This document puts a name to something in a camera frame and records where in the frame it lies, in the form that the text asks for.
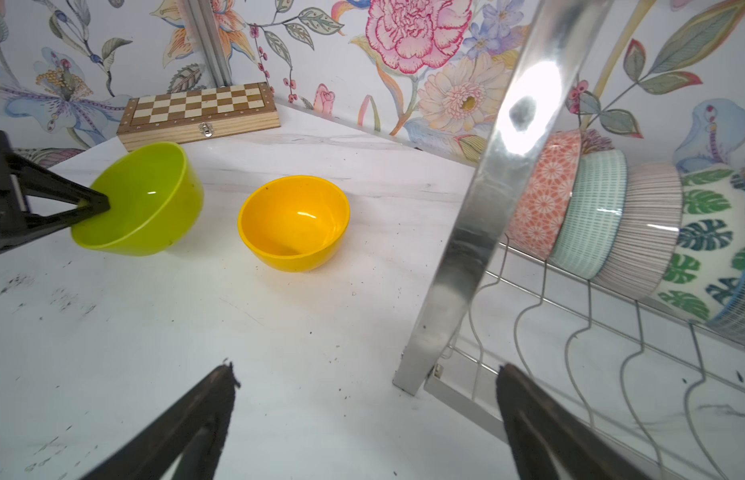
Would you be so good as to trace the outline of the pink striped ceramic bowl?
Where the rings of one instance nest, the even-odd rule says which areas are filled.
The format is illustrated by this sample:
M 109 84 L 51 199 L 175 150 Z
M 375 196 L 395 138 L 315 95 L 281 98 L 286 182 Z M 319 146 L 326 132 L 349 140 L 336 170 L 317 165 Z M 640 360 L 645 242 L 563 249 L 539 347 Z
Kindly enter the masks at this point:
M 668 163 L 629 168 L 618 232 L 595 281 L 643 300 L 659 286 L 677 245 L 682 221 L 680 175 Z

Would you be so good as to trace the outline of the lime green plastic bowl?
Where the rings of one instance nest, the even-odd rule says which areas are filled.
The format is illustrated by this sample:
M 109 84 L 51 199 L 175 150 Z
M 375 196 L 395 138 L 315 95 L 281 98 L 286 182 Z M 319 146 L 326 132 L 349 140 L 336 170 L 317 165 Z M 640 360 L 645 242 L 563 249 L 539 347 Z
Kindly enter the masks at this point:
M 150 144 L 120 158 L 92 184 L 107 212 L 76 224 L 72 240 L 94 251 L 126 256 L 160 253 L 180 241 L 204 206 L 204 187 L 182 146 Z

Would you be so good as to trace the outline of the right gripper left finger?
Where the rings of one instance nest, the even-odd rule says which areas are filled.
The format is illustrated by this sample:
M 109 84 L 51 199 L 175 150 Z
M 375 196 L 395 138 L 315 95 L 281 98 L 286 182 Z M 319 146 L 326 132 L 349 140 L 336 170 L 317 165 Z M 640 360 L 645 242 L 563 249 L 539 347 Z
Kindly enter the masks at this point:
M 226 444 L 240 382 L 232 363 L 214 368 L 86 479 L 212 479 Z

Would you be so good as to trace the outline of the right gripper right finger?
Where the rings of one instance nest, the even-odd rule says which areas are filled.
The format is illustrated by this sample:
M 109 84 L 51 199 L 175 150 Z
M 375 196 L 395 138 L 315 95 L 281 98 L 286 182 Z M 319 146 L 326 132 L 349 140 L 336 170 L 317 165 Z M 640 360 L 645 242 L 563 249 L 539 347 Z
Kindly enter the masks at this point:
M 520 478 L 647 477 L 517 366 L 507 364 L 500 369 L 496 396 Z

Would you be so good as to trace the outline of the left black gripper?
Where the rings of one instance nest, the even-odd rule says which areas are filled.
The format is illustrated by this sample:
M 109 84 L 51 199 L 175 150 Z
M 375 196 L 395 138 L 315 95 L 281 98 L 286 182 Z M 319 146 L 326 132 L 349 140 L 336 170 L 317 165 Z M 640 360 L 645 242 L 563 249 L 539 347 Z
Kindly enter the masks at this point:
M 28 198 L 74 205 L 49 216 L 32 213 Z M 0 131 L 0 254 L 26 242 L 72 227 L 110 210 L 108 196 L 68 180 L 16 154 Z

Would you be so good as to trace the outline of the two-tier steel dish rack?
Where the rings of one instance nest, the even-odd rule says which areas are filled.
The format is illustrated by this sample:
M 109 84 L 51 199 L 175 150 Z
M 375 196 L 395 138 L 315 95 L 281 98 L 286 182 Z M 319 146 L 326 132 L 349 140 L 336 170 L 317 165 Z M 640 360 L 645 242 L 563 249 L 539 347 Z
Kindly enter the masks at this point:
M 504 274 L 492 272 L 491 263 L 497 254 L 515 253 L 507 229 L 553 134 L 566 101 L 565 84 L 597 43 L 609 9 L 606 1 L 539 4 L 511 90 L 395 374 L 394 384 L 404 392 L 425 390 L 498 440 L 507 437 L 503 418 L 482 398 L 495 390 L 494 355 L 485 348 L 462 352 L 456 341 L 462 328 L 473 324 L 476 296 L 508 283 Z M 548 384 L 550 394 L 568 401 L 602 442 L 648 476 L 745 479 L 745 411 L 731 406 L 732 399 L 745 400 L 745 382 L 725 373 L 727 363 L 745 362 L 744 344 L 710 330 L 707 322 L 678 318 L 655 300 L 632 300 L 549 260 L 524 251 L 519 256 L 543 275 L 560 275 L 584 288 L 590 308 L 618 307 L 636 323 L 634 332 L 620 330 L 590 309 L 570 308 L 544 289 L 532 291 L 532 308 L 556 310 L 555 325 L 578 320 L 584 332 L 606 333 L 600 358 L 620 366 L 618 382 L 630 419 L 610 414 L 603 400 L 588 398 L 578 383 L 568 390 Z

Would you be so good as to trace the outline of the pale green ceramic bowl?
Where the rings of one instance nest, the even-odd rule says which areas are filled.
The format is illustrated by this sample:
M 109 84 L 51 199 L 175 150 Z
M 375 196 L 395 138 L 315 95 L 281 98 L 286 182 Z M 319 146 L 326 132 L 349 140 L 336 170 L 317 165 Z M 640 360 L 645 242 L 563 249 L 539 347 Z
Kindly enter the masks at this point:
M 628 166 L 619 150 L 580 159 L 572 198 L 549 261 L 591 280 L 605 265 L 622 220 Z

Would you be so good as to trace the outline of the green leaf pattern bowl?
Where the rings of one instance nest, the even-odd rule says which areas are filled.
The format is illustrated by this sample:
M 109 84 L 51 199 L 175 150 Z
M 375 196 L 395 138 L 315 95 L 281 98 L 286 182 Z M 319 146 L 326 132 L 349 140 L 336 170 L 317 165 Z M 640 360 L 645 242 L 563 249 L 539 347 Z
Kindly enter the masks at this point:
M 678 318 L 706 323 L 730 303 L 745 270 L 745 186 L 726 167 L 682 176 L 677 244 L 652 300 Z

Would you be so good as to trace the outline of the orange yellow plastic bowl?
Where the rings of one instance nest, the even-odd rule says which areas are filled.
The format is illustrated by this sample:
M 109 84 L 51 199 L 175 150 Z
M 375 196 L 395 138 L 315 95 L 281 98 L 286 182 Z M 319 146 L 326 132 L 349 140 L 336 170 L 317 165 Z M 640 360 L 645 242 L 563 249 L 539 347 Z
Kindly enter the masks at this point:
M 350 225 L 350 201 L 320 177 L 286 176 L 258 188 L 242 204 L 238 234 L 262 263 L 300 273 L 330 261 Z

